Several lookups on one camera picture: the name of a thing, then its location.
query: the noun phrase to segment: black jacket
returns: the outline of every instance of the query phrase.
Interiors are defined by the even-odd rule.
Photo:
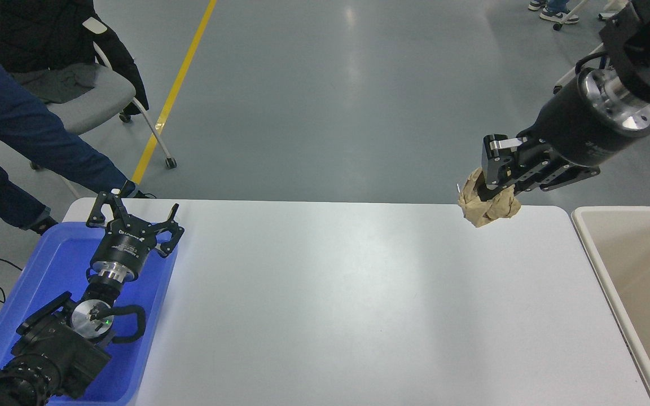
[[[8,72],[64,69],[95,61],[93,43],[97,43],[112,69],[134,85],[137,100],[149,108],[139,69],[129,51],[111,28],[94,34],[82,26],[91,17],[101,21],[93,0],[2,0],[0,64]],[[133,105],[124,112],[139,113]]]

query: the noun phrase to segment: gray floor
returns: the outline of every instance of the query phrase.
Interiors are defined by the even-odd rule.
[[[155,118],[207,3],[96,2],[136,57]],[[455,203],[482,137],[530,126],[555,80],[600,42],[604,4],[557,33],[526,0],[221,0],[166,123],[179,167],[165,170],[155,152],[142,188],[167,198]],[[115,118],[83,138],[130,175],[148,136],[141,119]],[[73,198],[59,178],[1,143],[0,164],[64,215]],[[567,211],[650,205],[650,137],[601,169],[519,198]],[[0,256],[24,265],[37,240],[0,221]],[[0,285],[16,276],[0,264]]]

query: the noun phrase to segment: beige plastic bin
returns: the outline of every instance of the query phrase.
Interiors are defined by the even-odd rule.
[[[571,217],[650,391],[650,208],[578,208]]]

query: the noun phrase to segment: chair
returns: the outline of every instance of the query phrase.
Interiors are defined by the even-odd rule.
[[[90,25],[85,24],[87,29],[93,30],[91,26],[93,26],[94,29],[97,29],[98,27],[106,29],[106,26],[101,25],[101,23],[97,25],[98,21],[96,21],[96,23],[89,21],[89,23]],[[165,153],[165,164],[167,168],[175,169],[175,167],[177,167],[177,162],[162,141],[160,132],[155,128],[152,118],[150,118],[150,115],[144,110],[142,103],[134,97],[134,86],[132,86],[132,84],[124,77],[114,72],[111,69],[111,65],[109,64],[106,55],[104,55],[96,44],[94,44],[94,46],[100,60],[103,62],[103,65],[96,65],[95,87],[67,103],[47,104],[47,108],[49,111],[59,116],[67,131],[81,135],[97,126],[100,126],[100,124],[108,121],[116,115],[119,115],[120,119],[124,123],[129,122],[129,116],[123,114],[122,110],[129,105],[129,103],[133,103],[142,113],[142,117],[147,121],[147,125],[152,130],[155,139],[157,139],[157,143]],[[37,168],[35,162],[32,162],[32,168]],[[62,178],[62,180],[75,196],[80,197],[79,193],[76,192],[68,180],[64,178]]]

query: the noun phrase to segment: person's leg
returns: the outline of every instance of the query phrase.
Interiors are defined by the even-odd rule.
[[[565,5],[567,3],[568,0],[548,0],[546,9],[549,11],[563,12],[566,10]]]
[[[59,117],[11,79],[1,65],[0,141],[93,192],[122,188],[127,181],[108,157],[65,131]]]
[[[49,218],[49,208],[11,183],[0,167],[0,218],[7,224],[28,230]]]

